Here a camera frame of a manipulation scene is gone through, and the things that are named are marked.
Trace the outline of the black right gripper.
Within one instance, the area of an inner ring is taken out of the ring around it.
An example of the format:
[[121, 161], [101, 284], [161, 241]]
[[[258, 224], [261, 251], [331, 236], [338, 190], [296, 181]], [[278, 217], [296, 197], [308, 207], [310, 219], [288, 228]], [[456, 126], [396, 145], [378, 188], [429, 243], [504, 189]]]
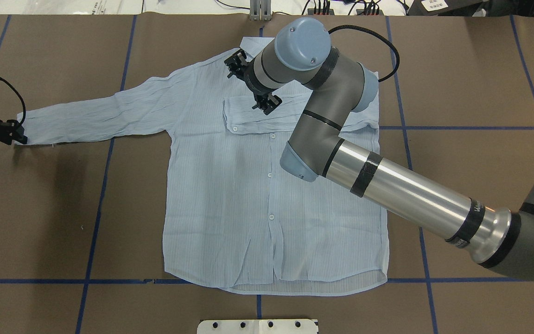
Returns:
[[255, 101], [255, 105], [252, 106], [253, 109], [261, 109], [268, 116], [282, 104], [281, 98], [273, 95], [275, 89], [269, 88], [259, 81], [254, 69], [254, 60], [249, 63], [243, 49], [235, 51], [224, 61], [224, 64], [229, 70], [227, 78], [235, 76], [242, 80], [253, 93]]

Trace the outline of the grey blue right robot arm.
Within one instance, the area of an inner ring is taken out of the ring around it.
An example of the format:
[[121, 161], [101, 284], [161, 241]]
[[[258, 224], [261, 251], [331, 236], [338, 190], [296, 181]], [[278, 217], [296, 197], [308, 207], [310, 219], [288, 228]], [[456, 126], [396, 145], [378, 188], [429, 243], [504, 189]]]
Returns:
[[394, 57], [388, 76], [398, 72], [400, 54], [388, 38], [356, 25], [328, 29], [309, 17], [284, 26], [256, 55], [240, 47], [224, 61], [228, 76], [244, 82], [254, 96], [254, 109], [265, 116], [282, 105], [277, 90], [291, 83], [309, 89], [280, 157], [284, 171], [308, 182], [330, 180], [464, 250], [478, 266], [534, 282], [534, 185], [518, 210], [492, 209], [379, 151], [343, 139], [350, 114], [370, 106], [386, 80], [335, 47], [332, 34], [343, 30], [383, 42]]

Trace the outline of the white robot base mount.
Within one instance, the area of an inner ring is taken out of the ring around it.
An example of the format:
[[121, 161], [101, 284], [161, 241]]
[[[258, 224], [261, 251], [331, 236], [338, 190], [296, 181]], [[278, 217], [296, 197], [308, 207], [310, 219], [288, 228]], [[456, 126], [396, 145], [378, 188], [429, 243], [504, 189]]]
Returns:
[[244, 319], [201, 321], [197, 334], [318, 334], [313, 319]]

